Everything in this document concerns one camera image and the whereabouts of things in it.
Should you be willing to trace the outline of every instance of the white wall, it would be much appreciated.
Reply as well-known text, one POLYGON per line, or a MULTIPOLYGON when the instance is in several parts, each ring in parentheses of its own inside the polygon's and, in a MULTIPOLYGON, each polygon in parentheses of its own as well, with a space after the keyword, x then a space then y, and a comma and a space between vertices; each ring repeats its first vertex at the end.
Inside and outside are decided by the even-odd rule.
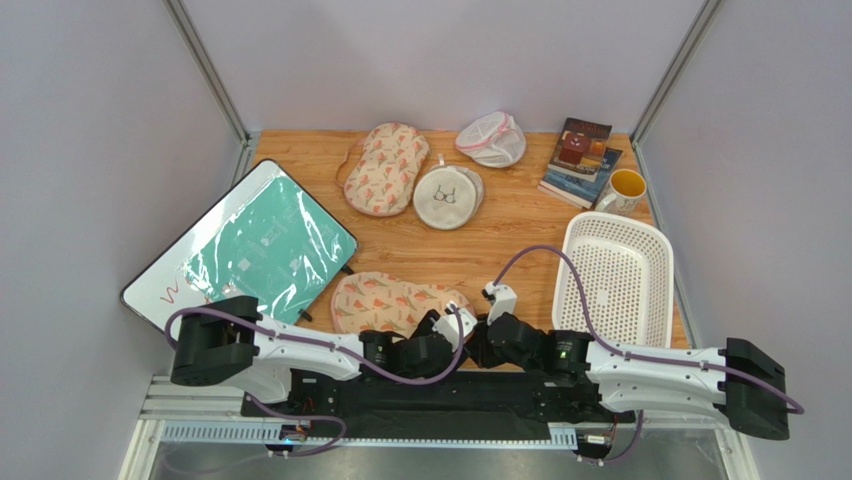
POLYGON ((498 108, 630 131, 702 0, 186 0, 251 130, 459 129, 498 108))
POLYGON ((802 402, 762 477, 849 478, 852 3, 728 1, 643 148, 702 345, 754 341, 802 402))
POLYGON ((0 6, 0 477, 111 479, 171 353, 119 290, 237 153, 162 3, 0 6))

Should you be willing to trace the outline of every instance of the wooden table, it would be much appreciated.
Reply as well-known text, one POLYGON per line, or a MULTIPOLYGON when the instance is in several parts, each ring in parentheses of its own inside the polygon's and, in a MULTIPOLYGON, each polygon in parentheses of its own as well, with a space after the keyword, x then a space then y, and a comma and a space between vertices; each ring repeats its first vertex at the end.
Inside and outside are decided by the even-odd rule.
MULTIPOLYGON (((536 186, 556 144, 555 133, 527 133, 527 152, 516 165, 491 169, 474 163, 453 147, 457 132, 425 131, 432 147, 421 173, 437 164, 438 153, 447 163, 475 170, 485 182, 485 199, 476 216, 454 231, 427 227, 409 205, 395 217, 377 218, 358 213, 335 185, 334 174, 344 154, 367 132, 328 130, 266 130, 260 137, 254 163, 276 160, 357 238, 360 248, 350 265, 356 272, 386 272, 415 283, 435 283, 457 288, 473 302, 477 312, 488 311, 482 287, 500 272, 509 258, 524 247, 546 243, 561 247, 568 222, 582 212, 551 197, 536 186)), ((614 134, 609 146, 624 151, 618 168, 637 170, 636 157, 625 134, 614 134)), ((352 155, 359 154, 352 148, 352 155)), ((355 167, 350 162, 340 173, 343 181, 355 167)), ((647 200, 632 218, 653 224, 647 200)), ((559 262, 547 252, 527 254, 515 263, 505 281, 518 293, 515 314, 536 328, 553 328, 551 307, 559 262)), ((308 309, 313 323, 301 326, 333 331, 329 287, 308 309)), ((689 348, 680 312, 675 305, 672 347, 689 348)))

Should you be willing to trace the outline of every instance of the book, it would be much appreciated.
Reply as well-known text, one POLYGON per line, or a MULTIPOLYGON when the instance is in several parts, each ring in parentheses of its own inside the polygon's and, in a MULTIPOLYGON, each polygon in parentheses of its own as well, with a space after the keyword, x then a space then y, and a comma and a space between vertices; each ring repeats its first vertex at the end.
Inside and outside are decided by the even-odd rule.
POLYGON ((548 168, 544 178, 539 182, 539 190, 578 207, 590 208, 600 195, 601 190, 604 189, 622 153, 621 150, 607 148, 603 154, 603 163, 601 163, 594 181, 583 180, 548 168))
POLYGON ((606 141, 611 131, 612 125, 565 119, 549 166, 567 174, 596 174, 603 164, 606 141))

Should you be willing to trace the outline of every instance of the white mug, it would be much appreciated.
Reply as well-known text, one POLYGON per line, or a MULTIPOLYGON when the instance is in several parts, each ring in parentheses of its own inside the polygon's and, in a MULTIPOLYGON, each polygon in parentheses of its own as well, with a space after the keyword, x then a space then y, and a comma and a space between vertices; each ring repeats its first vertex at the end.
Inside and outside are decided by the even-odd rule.
POLYGON ((633 170, 616 170, 612 172, 606 187, 598 195, 595 211, 626 217, 633 213, 636 205, 639 205, 646 190, 647 185, 641 175, 633 170))

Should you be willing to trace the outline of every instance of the oven mitt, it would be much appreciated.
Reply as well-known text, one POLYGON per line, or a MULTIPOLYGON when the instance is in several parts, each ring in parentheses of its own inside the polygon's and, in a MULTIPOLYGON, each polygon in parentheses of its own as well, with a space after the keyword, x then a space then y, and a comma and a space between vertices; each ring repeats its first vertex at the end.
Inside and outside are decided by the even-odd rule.
POLYGON ((357 273, 337 284, 331 297, 331 320, 338 333, 395 331, 409 338, 426 312, 437 310, 443 315, 451 300, 476 315, 458 290, 416 285, 386 273, 357 273))
POLYGON ((361 159, 343 184, 346 201, 375 217, 401 213, 411 201, 414 179, 428 154, 426 137, 416 128, 379 125, 364 140, 361 159))

